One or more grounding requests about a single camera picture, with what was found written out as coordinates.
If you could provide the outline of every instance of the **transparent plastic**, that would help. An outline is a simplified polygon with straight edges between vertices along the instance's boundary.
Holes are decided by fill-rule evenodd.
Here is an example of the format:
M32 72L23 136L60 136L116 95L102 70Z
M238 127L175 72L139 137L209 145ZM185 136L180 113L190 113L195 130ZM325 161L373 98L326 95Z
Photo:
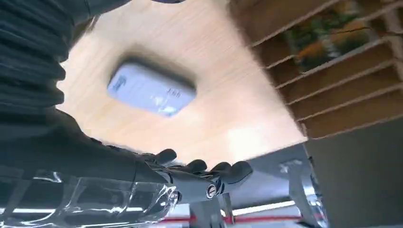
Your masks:
M177 203L174 186L40 171L7 181L14 205L1 205L2 228L133 227L163 219Z

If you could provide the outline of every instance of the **black sleeve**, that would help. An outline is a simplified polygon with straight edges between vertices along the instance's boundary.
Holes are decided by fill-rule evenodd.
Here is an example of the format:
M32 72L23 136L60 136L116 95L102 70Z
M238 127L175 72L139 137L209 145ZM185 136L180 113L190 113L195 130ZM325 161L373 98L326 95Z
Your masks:
M68 58L74 26L128 1L0 0L0 168L23 169L28 177L44 169L164 182L132 154L87 137L74 118L55 108L63 102L56 88L65 77L59 62ZM99 4L89 7L91 2Z

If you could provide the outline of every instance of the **wooden table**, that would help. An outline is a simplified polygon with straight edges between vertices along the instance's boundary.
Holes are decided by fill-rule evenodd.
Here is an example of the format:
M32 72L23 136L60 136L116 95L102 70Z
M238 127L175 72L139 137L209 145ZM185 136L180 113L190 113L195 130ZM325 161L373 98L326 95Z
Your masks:
M122 58L142 56L188 76L197 98L172 118L108 97ZM173 148L178 159L211 167L256 157L306 140L244 47L221 0L170 5L149 0L103 15L63 64L59 108L88 135L145 152Z

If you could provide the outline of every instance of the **screw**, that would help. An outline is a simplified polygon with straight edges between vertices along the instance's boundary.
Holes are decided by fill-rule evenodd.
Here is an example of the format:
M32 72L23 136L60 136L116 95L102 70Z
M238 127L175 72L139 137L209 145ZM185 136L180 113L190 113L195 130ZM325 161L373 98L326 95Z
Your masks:
M216 189L216 187L215 187L214 184L211 184L211 185L209 185L209 186L207 187L207 190L206 190L206 197L207 197L208 199L212 199L212 198L215 196L216 193L217 193L217 189Z

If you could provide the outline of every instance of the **small box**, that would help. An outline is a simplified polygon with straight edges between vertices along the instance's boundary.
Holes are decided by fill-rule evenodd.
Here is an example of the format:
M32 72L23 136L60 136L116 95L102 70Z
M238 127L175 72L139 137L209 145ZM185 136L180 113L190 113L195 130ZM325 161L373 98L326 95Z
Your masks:
M132 107L166 117L177 114L196 97L191 84L140 61L123 63L113 75L108 93Z

